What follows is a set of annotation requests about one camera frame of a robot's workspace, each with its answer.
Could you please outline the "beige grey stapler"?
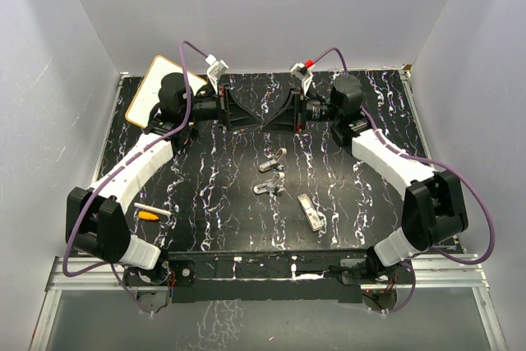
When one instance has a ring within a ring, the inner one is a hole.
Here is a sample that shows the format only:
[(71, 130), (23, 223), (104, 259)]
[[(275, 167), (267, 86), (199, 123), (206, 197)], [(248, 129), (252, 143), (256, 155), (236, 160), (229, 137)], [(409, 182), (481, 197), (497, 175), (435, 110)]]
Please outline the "beige grey stapler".
[(286, 154), (287, 150), (285, 148), (279, 148), (270, 159), (267, 159), (265, 162), (258, 165), (258, 171), (260, 173), (266, 173), (276, 169), (283, 161)]

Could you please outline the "white staple box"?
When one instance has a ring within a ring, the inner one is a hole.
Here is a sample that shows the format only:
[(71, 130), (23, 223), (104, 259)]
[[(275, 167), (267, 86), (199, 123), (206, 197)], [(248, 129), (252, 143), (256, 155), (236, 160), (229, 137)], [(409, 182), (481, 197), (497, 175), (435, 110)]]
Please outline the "white staple box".
[(307, 194), (302, 194), (298, 196), (298, 202), (311, 227), (311, 231), (322, 230), (325, 226), (325, 216), (316, 209), (311, 198)]

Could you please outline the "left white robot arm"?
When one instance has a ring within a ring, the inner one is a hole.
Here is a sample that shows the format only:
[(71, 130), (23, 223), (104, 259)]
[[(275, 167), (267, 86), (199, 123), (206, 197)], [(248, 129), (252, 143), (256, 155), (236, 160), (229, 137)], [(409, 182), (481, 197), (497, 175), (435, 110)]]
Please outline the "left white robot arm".
[(232, 131), (260, 122), (227, 85), (214, 89), (200, 81), (192, 91), (181, 72), (172, 72), (160, 80), (157, 89), (157, 98), (148, 108), (147, 126), (132, 149), (108, 174), (90, 187), (73, 188), (67, 196), (65, 234), (67, 255), (76, 249), (101, 263), (135, 266), (152, 284), (168, 278), (170, 265), (160, 258), (159, 247), (131, 234), (125, 218), (130, 204), (185, 146), (192, 123), (217, 121)]

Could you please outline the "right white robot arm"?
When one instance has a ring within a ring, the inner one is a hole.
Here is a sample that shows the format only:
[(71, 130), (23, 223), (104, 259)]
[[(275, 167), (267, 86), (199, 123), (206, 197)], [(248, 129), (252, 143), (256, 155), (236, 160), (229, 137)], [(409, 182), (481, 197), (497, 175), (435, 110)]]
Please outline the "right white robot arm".
[(305, 90), (290, 90), (285, 104), (263, 124), (265, 132), (299, 134), (307, 122), (329, 122), (339, 147), (374, 169), (402, 197), (402, 222), (387, 238), (369, 247), (364, 266), (378, 283), (395, 274), (396, 265), (468, 227), (459, 178), (449, 170), (437, 172), (415, 160), (405, 159), (362, 108), (360, 80), (349, 74), (331, 83), (326, 101), (310, 97)]

